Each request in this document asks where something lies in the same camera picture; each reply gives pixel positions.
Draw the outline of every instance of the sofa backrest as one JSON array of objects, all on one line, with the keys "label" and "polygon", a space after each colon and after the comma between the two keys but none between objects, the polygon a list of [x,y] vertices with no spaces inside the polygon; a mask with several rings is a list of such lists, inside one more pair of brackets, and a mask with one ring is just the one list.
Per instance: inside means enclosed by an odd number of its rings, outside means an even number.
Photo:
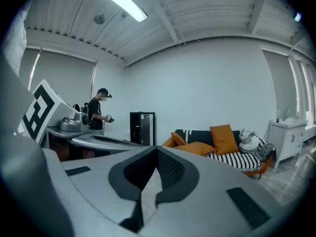
[{"label": "sofa backrest", "polygon": [[[187,144],[192,142],[203,142],[214,147],[213,138],[211,131],[200,131],[200,130],[176,130],[175,133],[179,134]],[[237,146],[239,147],[239,131],[233,131],[234,138]]]}]

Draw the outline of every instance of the glossy gray floor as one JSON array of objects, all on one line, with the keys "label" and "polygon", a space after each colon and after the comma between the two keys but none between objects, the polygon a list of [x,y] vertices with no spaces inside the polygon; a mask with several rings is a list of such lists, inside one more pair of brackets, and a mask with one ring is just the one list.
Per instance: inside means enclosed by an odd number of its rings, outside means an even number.
[{"label": "glossy gray floor", "polygon": [[[310,178],[316,170],[316,153],[311,153],[315,148],[316,137],[304,143],[302,153],[306,156],[302,157],[298,166],[295,166],[296,157],[291,157],[281,161],[277,169],[269,167],[261,179],[259,179],[259,175],[250,178],[270,192],[282,206],[285,206],[303,195],[309,187]],[[155,170],[142,192],[145,224],[156,210],[155,197],[160,191],[162,191],[160,175]]]}]

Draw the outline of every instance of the pillow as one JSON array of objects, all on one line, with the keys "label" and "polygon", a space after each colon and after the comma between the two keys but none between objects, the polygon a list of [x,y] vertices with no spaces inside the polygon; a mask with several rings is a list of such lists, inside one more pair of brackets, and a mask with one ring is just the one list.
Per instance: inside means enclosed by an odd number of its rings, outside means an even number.
[{"label": "pillow", "polygon": [[176,149],[180,149],[199,156],[208,156],[214,152],[214,148],[208,144],[202,142],[192,142],[187,145],[178,146]]},{"label": "pillow", "polygon": [[229,124],[210,126],[210,129],[217,156],[238,152],[238,146]]},{"label": "pillow", "polygon": [[182,139],[182,137],[175,133],[175,132],[172,132],[171,133],[171,137],[174,141],[174,143],[177,145],[177,146],[182,146],[182,145],[186,145],[187,143],[184,141],[184,139]]}]

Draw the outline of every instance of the gray pants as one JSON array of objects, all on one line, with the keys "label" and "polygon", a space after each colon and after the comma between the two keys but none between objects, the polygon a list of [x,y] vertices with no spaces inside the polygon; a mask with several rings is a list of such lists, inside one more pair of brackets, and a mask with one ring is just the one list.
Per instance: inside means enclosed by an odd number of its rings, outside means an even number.
[{"label": "gray pants", "polygon": [[97,135],[103,135],[103,129],[101,129],[101,130],[90,129],[90,133],[97,134]]}]

